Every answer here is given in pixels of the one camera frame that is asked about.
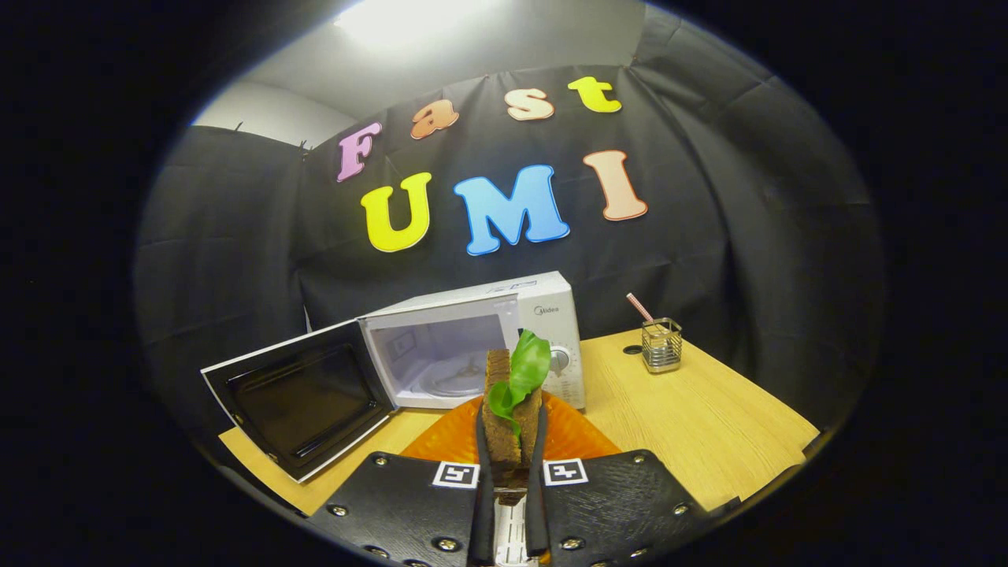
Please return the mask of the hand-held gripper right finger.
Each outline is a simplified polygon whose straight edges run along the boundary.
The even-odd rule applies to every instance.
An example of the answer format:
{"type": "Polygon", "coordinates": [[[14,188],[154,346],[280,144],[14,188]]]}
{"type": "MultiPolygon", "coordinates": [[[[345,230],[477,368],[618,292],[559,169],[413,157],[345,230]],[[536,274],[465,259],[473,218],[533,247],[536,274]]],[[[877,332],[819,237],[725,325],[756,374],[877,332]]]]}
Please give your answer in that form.
{"type": "Polygon", "coordinates": [[[550,566],[655,566],[713,525],[713,512],[654,453],[591,458],[600,432],[544,395],[526,498],[526,545],[550,566]]]}

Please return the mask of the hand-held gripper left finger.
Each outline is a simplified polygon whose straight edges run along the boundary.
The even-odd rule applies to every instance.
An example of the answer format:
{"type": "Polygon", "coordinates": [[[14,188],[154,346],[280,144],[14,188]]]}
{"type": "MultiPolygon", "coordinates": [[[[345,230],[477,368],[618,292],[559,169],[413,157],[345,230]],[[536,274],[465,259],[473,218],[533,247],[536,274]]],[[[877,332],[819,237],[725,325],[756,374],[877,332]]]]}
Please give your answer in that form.
{"type": "Polygon", "coordinates": [[[378,566],[492,563],[493,487],[481,398],[403,452],[374,451],[307,517],[310,531],[378,566]]]}

